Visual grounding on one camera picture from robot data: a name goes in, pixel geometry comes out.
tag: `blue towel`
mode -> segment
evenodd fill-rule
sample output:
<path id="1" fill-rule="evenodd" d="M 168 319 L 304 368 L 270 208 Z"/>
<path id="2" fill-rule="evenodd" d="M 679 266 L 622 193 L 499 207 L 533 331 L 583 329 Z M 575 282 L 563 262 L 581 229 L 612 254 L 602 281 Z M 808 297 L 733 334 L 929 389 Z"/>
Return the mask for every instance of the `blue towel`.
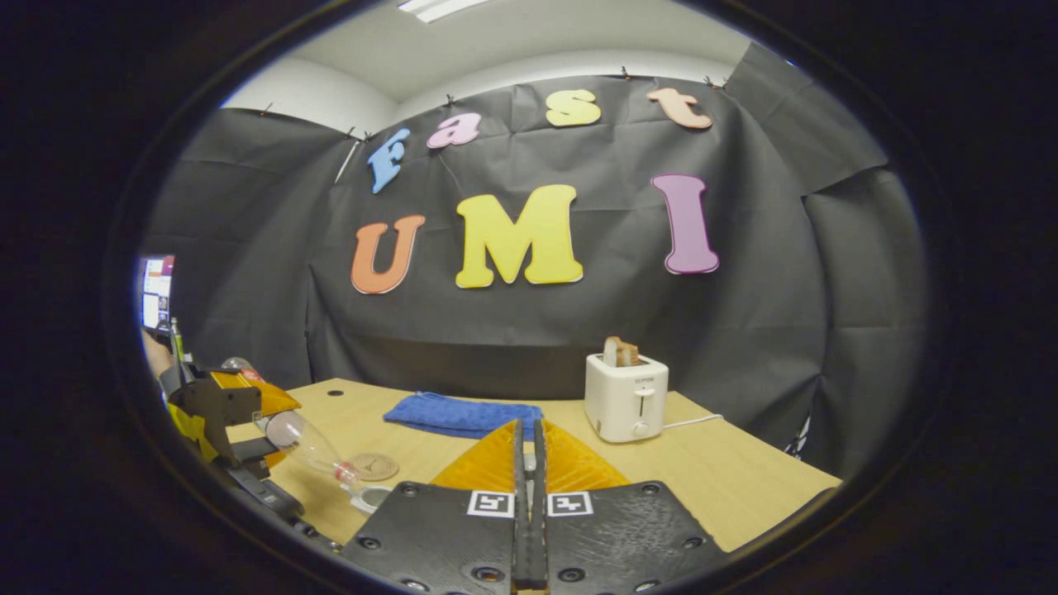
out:
<path id="1" fill-rule="evenodd" d="M 416 393 L 397 403 L 382 419 L 446 436 L 484 438 L 489 432 L 518 417 L 523 420 L 523 439 L 531 440 L 533 423 L 544 417 L 544 412 L 529 404 L 482 403 L 435 393 Z"/>

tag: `black backdrop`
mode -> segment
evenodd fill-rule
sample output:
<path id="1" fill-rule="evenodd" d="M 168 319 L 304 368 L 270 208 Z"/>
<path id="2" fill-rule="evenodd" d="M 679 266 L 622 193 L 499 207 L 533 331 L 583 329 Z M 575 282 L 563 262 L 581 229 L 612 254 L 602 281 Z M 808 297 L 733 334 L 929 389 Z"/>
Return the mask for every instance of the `black backdrop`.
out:
<path id="1" fill-rule="evenodd" d="M 669 120 L 646 93 L 698 98 L 713 126 Z M 602 118 L 553 128 L 548 94 L 587 89 Z M 456 113 L 480 136 L 425 146 Z M 407 127 L 378 195 L 366 159 Z M 272 381 L 331 377 L 494 398 L 582 396 L 607 335 L 665 362 L 671 387 L 782 447 L 808 411 L 806 461 L 847 476 L 909 394 L 925 335 L 925 248 L 909 197 L 855 119 L 796 67 L 752 47 L 726 89 L 650 77 L 542 80 L 460 98 L 357 146 L 285 116 L 220 110 L 186 148 L 145 250 L 177 254 L 174 308 L 206 364 L 247 357 Z M 335 180 L 338 173 L 342 175 Z M 700 177 L 719 268 L 673 275 L 668 213 L 650 180 Z M 514 219 L 546 184 L 577 188 L 574 284 L 497 275 L 460 289 L 456 204 L 495 195 Z M 403 283 L 349 282 L 361 227 L 421 214 Z M 390 262 L 396 235 L 376 262 Z M 529 254 L 524 266 L 528 265 Z"/>

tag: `wooden table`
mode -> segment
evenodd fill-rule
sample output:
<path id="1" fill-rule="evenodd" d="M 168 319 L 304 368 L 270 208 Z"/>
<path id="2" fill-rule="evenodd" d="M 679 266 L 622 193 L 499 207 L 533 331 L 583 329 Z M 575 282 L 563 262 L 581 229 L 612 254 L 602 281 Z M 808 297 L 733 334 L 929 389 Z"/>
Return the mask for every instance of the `wooden table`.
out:
<path id="1" fill-rule="evenodd" d="M 328 395 L 333 391 L 342 394 Z M 394 457 L 400 472 L 380 482 L 394 486 L 403 481 L 428 483 L 476 441 L 384 422 L 382 415 L 413 392 L 333 379 L 290 394 L 302 402 L 299 413 L 342 456 L 369 451 Z M 724 551 L 747 543 L 821 490 L 840 483 L 723 419 L 670 428 L 647 440 L 617 445 L 596 435 L 582 400 L 524 402 L 539 405 L 545 418 L 584 441 L 628 481 L 664 482 Z M 669 393 L 665 423 L 709 414 L 679 393 Z M 260 435 L 250 425 L 229 429 L 233 441 Z M 333 480 L 296 462 L 277 465 L 272 480 L 302 501 L 306 521 L 340 543 L 352 538 L 366 520 Z"/>

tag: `power cord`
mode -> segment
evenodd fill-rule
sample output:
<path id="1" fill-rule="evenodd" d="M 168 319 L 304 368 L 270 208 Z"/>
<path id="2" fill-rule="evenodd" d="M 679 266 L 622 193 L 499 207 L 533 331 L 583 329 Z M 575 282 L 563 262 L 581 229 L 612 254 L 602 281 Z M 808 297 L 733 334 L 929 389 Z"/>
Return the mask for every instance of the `power cord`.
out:
<path id="1" fill-rule="evenodd" d="M 677 421 L 675 423 L 667 423 L 667 425 L 662 426 L 662 428 L 664 428 L 664 429 L 675 428 L 676 426 L 687 426 L 689 423 L 697 423 L 698 421 L 709 421 L 710 419 L 717 419 L 717 418 L 718 419 L 724 419 L 724 416 L 720 415 L 720 414 L 718 414 L 718 413 L 714 413 L 712 415 L 707 415 L 705 417 L 699 417 L 697 419 L 688 419 L 687 421 Z"/>

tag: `screen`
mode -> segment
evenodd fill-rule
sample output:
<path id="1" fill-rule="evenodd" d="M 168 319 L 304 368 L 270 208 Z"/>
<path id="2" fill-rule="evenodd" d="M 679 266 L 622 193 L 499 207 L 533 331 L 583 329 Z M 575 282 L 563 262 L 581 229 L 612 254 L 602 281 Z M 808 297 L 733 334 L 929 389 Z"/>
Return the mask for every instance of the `screen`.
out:
<path id="1" fill-rule="evenodd" d="M 142 300 L 143 325 L 165 333 L 169 328 L 169 289 L 172 286 L 172 265 L 176 256 L 146 256 L 141 259 L 143 270 Z"/>

